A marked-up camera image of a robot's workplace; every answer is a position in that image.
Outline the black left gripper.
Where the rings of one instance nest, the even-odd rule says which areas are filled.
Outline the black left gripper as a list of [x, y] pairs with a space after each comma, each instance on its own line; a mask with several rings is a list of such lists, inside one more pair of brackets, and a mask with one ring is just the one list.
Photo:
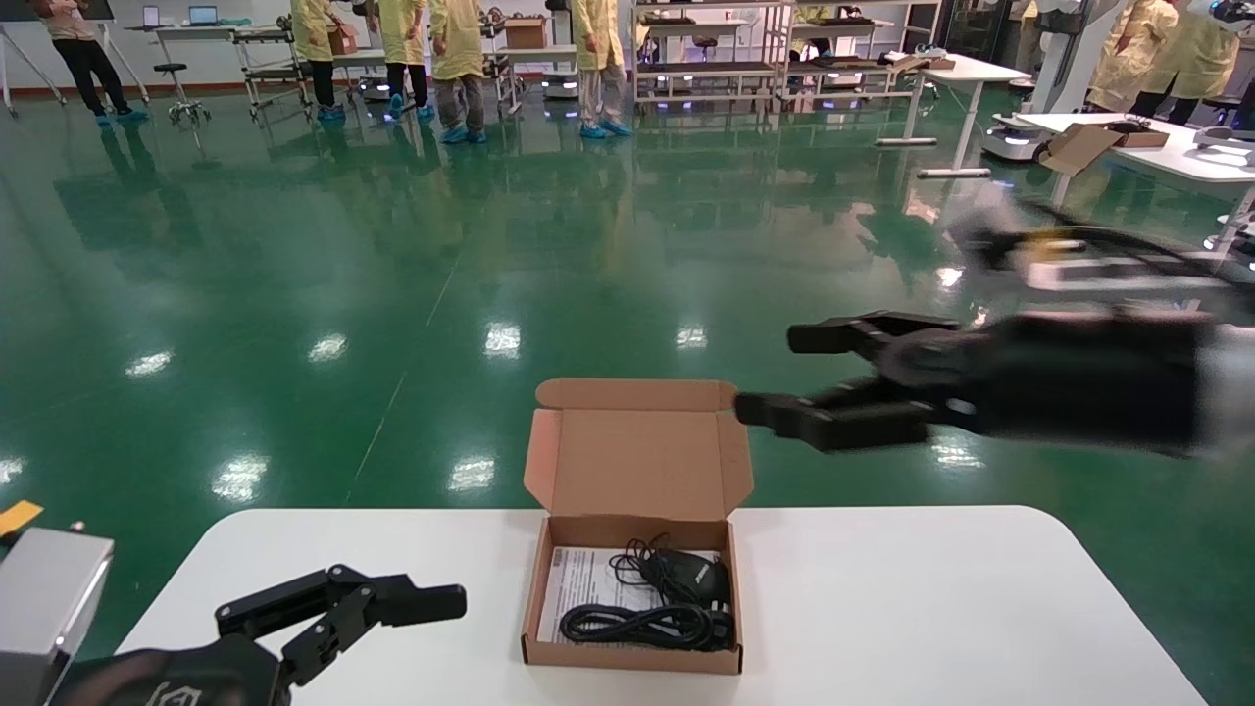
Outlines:
[[[405, 574], [368, 577], [343, 564], [232, 599], [216, 611], [220, 638], [184, 650], [144, 648], [72, 665], [50, 705], [287, 705], [376, 626], [466, 617], [459, 584], [418, 588]], [[256, 640], [310, 624], [281, 657]]]

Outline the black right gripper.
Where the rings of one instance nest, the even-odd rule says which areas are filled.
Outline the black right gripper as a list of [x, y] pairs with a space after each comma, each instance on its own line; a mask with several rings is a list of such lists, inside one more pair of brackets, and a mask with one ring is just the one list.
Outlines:
[[922, 445], [929, 421], [1167, 456], [1204, 441], [1204, 354], [1214, 339], [1206, 316], [1024, 313], [960, 327], [904, 312], [789, 326], [789, 352], [878, 356], [884, 377], [809, 396], [735, 393], [735, 419], [825, 453]]

